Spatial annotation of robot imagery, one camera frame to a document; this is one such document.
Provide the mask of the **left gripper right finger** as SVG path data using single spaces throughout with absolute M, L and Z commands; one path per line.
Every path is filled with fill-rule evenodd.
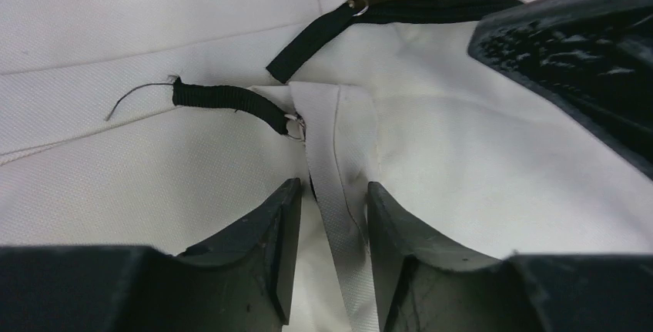
M 652 258 L 472 250 L 367 192 L 371 263 L 383 331 L 650 331 Z

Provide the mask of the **beige canvas backpack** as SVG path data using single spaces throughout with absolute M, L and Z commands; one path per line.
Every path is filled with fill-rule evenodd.
M 652 175 L 468 53 L 527 3 L 1 0 L 1 249 L 176 256 L 297 178 L 280 331 L 383 331 L 371 182 L 496 259 L 652 258 Z

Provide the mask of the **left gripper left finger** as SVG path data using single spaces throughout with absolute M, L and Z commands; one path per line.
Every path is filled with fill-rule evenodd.
M 3 331 L 280 331 L 302 184 L 173 256 L 150 246 L 4 246 Z

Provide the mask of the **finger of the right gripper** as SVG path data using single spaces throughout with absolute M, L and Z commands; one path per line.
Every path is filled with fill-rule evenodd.
M 652 175 L 652 0 L 537 0 L 483 18 L 470 57 Z

